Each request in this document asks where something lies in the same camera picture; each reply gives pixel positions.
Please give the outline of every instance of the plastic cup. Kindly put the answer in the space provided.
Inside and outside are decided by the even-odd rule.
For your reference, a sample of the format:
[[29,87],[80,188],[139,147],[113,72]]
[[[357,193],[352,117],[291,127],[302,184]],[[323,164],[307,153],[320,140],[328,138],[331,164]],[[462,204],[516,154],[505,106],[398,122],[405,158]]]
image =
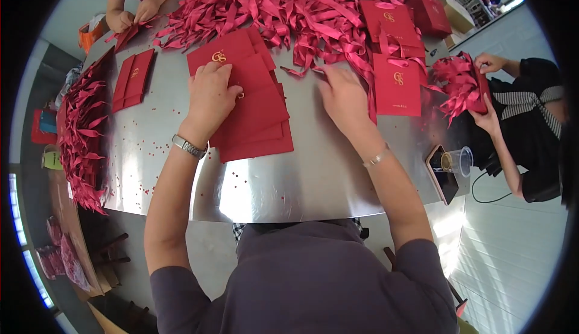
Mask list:
[[462,150],[444,152],[440,158],[440,166],[443,171],[460,173],[463,177],[470,176],[470,168],[473,164],[473,151],[468,147],[463,147]]

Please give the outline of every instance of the gold logo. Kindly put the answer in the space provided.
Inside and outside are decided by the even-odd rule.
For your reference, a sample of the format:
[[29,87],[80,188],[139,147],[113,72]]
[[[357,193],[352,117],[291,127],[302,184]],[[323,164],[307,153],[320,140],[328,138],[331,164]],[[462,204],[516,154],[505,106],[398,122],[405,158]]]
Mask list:
[[223,54],[223,50],[220,50],[219,52],[213,54],[211,60],[217,61],[218,63],[223,63],[225,60],[227,60],[227,58]]
[[385,13],[384,13],[384,18],[385,18],[386,20],[394,23],[394,16],[392,16],[391,13],[385,12]]
[[404,81],[402,80],[402,73],[401,72],[394,73],[394,81],[396,81],[396,83],[398,83],[400,85],[404,85]]

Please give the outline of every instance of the smartphone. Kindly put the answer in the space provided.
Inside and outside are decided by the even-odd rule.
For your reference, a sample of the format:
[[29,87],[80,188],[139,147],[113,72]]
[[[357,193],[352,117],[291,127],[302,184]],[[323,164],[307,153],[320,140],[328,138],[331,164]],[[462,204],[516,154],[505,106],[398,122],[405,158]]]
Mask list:
[[448,206],[454,195],[459,191],[459,184],[456,182],[454,173],[445,172],[440,166],[440,158],[444,152],[442,145],[439,144],[434,147],[428,158],[426,158],[426,166],[444,204]]

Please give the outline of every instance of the bracelet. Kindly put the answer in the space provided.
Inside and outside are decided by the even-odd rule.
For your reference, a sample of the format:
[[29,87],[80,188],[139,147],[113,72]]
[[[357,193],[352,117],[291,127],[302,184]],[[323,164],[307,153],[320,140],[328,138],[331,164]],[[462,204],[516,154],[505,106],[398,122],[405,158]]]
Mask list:
[[390,146],[388,145],[388,142],[385,142],[385,144],[386,144],[386,148],[385,148],[382,152],[380,152],[380,153],[378,154],[378,156],[372,158],[372,159],[370,160],[370,162],[368,162],[368,163],[362,163],[362,165],[363,165],[364,167],[368,168],[368,167],[372,167],[373,165],[376,165],[376,164],[380,163],[380,161],[381,161],[382,159],[384,159],[384,157],[386,156],[386,154],[387,154],[388,151],[390,150]]

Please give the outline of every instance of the gray t-shirt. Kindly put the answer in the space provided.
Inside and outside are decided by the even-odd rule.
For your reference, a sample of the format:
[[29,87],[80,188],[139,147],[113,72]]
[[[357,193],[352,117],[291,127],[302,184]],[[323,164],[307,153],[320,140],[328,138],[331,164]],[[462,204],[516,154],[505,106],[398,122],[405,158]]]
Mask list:
[[192,272],[150,276],[160,334],[457,333],[438,250],[414,240],[396,272],[367,249],[350,220],[303,222],[259,234],[245,227],[225,292],[210,301]]

